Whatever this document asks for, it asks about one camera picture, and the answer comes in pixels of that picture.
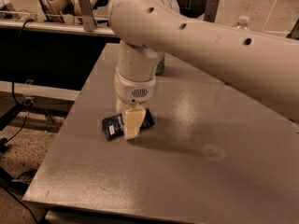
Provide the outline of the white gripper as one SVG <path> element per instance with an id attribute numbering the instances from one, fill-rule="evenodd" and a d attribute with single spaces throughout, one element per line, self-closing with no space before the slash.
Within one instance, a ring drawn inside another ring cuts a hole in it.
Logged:
<path id="1" fill-rule="evenodd" d="M 119 70 L 115 71 L 116 111 L 122 112 L 123 131 L 126 140 L 138 136 L 146 116 L 146 110 L 141 104 L 146 103 L 152 97 L 155 84 L 155 77 L 149 81 L 136 82 L 122 76 Z"/>

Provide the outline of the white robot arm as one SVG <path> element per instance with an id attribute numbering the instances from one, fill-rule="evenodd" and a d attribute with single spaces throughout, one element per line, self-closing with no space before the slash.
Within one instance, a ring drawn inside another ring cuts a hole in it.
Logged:
<path id="1" fill-rule="evenodd" d="M 175 0 L 111 0 L 108 23 L 121 40 L 115 73 L 126 138 L 137 137 L 163 53 L 299 121 L 299 42 L 184 17 Z"/>

